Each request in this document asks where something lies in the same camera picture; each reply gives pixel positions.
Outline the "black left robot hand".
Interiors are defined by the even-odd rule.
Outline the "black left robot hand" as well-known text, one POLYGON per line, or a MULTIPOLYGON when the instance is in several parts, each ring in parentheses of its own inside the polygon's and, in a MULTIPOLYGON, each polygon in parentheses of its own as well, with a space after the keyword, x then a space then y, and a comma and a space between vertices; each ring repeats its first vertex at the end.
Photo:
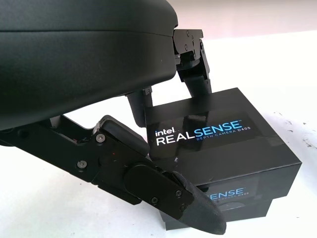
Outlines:
POLYGON ((3 0, 0 144, 16 147, 130 204, 146 202, 222 235, 218 207, 178 172, 155 165, 148 143, 111 116, 91 129, 66 114, 126 96, 145 124, 152 86, 180 73, 191 96, 211 93, 201 30, 179 30, 165 0, 3 0))

